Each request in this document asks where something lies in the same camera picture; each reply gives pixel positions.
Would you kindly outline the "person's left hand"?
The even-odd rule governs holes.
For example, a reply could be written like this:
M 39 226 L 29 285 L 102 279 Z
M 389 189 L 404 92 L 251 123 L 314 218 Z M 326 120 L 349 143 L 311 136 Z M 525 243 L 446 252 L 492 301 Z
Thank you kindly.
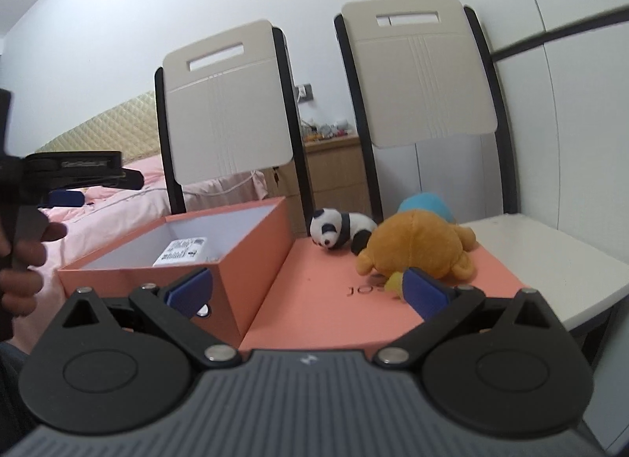
M 42 275 L 36 270 L 47 260 L 46 242 L 66 236 L 61 223 L 48 223 L 38 240 L 9 243 L 1 233 L 1 341 L 13 337 L 13 318 L 31 314 L 35 295 L 42 290 Z

